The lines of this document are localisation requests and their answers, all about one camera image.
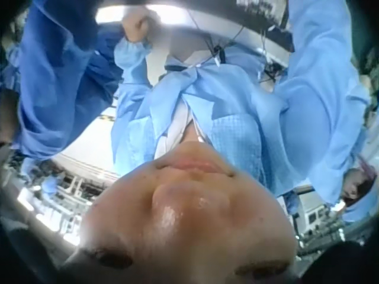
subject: white undershirt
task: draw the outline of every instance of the white undershirt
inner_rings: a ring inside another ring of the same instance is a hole
[[[180,99],[167,134],[163,135],[158,141],[154,159],[162,157],[168,151],[179,145],[180,141],[183,139],[185,129],[192,121],[194,122],[199,142],[204,142],[205,135],[201,131],[192,111],[183,99]]]

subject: eye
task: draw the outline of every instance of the eye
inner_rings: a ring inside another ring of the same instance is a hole
[[[84,248],[82,248],[82,252],[101,266],[112,269],[126,269],[133,264],[132,259],[122,253],[115,253],[103,249],[89,251]]]
[[[261,263],[250,266],[243,266],[237,269],[239,276],[252,276],[254,280],[264,280],[284,273],[288,264],[280,262]]]

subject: fist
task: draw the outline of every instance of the fist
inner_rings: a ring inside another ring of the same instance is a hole
[[[152,11],[145,7],[131,9],[123,18],[125,36],[131,43],[143,41],[151,25]]]

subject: nose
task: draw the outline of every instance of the nose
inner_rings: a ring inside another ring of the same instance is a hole
[[[153,221],[165,236],[196,240],[217,234],[230,215],[227,193],[196,181],[161,185],[153,195]]]

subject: hand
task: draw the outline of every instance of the hand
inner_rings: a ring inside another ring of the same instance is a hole
[[[123,19],[126,38],[131,43],[143,41],[151,25],[153,12],[145,7],[133,8]]]

